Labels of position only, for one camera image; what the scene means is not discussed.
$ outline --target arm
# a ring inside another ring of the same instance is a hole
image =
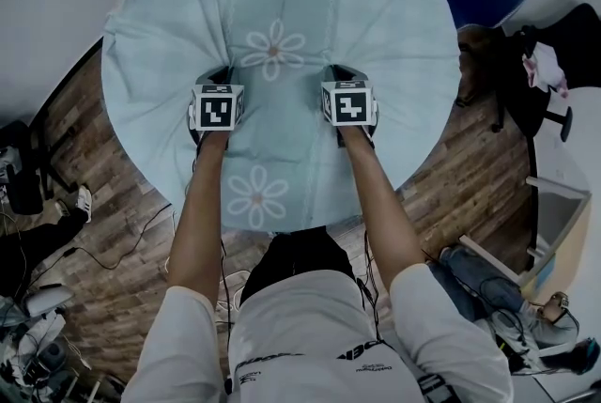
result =
[[[393,306],[394,328],[413,362],[441,375],[466,402],[513,401],[507,360],[464,319],[425,266],[411,222],[358,128],[341,128],[374,259]]]
[[[201,146],[169,258],[169,287],[187,287],[217,304],[221,274],[221,176],[229,132]]]
[[[353,168],[369,244],[386,289],[411,265],[424,263],[417,236],[361,129],[341,127]]]
[[[218,403],[223,376],[214,308],[221,271],[221,172],[227,132],[207,136],[169,259],[167,294],[152,323],[126,403]]]

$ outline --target black chair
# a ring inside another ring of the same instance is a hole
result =
[[[569,14],[549,27],[539,29],[525,25],[502,43],[502,67],[497,68],[497,102],[499,121],[493,132],[503,128],[504,109],[507,107],[517,126],[527,137],[534,137],[544,119],[562,125],[561,138],[566,141],[572,128],[573,112],[557,115],[547,111],[550,93],[530,89],[527,74],[522,67],[523,54],[530,56],[536,42],[542,42],[555,50],[557,62],[565,73],[567,86],[601,87],[601,66],[597,57],[601,54],[601,20],[588,4],[580,4]]]
[[[580,4],[569,14],[549,27],[532,25],[522,28],[526,50],[532,52],[536,42],[555,49],[557,62],[565,73],[567,86],[601,87],[601,20],[588,4]]]
[[[38,169],[45,199],[54,197],[54,192],[48,185],[49,176],[68,193],[77,191],[78,187],[77,184],[67,184],[51,164],[53,155],[75,134],[75,130],[70,127],[56,143],[48,147],[43,128],[44,117],[38,118],[38,121],[33,128],[29,128],[22,121],[13,121],[0,129],[0,148],[15,147],[19,151],[21,160],[20,171],[15,170],[11,164],[7,166],[7,195],[10,207],[15,214],[39,214],[43,211],[39,193]],[[33,132],[37,134],[37,148],[32,148],[31,145]]]

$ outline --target white sneaker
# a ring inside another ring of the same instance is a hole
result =
[[[92,221],[92,193],[85,186],[79,187],[79,192],[77,193],[77,204],[75,207],[85,211],[87,214],[86,223]]]
[[[71,215],[69,209],[67,208],[67,205],[65,205],[65,203],[60,199],[58,201],[54,201],[54,207],[58,212],[58,216],[61,218],[67,218]]]

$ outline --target jeans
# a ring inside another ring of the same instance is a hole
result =
[[[439,263],[430,265],[430,270],[459,313],[469,321],[487,318],[498,309],[517,313],[524,303],[516,284],[463,246],[445,251]],[[470,294],[458,280],[480,296]]]

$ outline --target person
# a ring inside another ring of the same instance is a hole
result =
[[[56,225],[40,225],[0,238],[0,295],[5,298],[19,302],[36,266],[68,244],[92,219],[92,194],[85,186],[80,186],[71,211],[61,200],[54,206],[60,215]]]
[[[395,332],[410,361],[377,337],[347,254],[325,229],[279,235],[241,297],[229,341],[228,401],[424,401],[410,369],[415,364],[427,375],[422,385],[432,376],[452,388],[455,399],[445,401],[513,401],[507,360],[459,314],[424,264],[415,231],[362,130],[340,131],[373,257],[390,292]],[[226,400],[214,309],[227,138],[212,132],[200,147],[171,249],[168,289],[125,403]]]
[[[577,343],[579,325],[566,294],[557,292],[545,304],[530,303],[516,284],[460,245],[443,249],[438,264],[429,267],[459,313],[498,343],[512,373],[567,370],[582,375],[593,369],[599,345],[593,338]]]

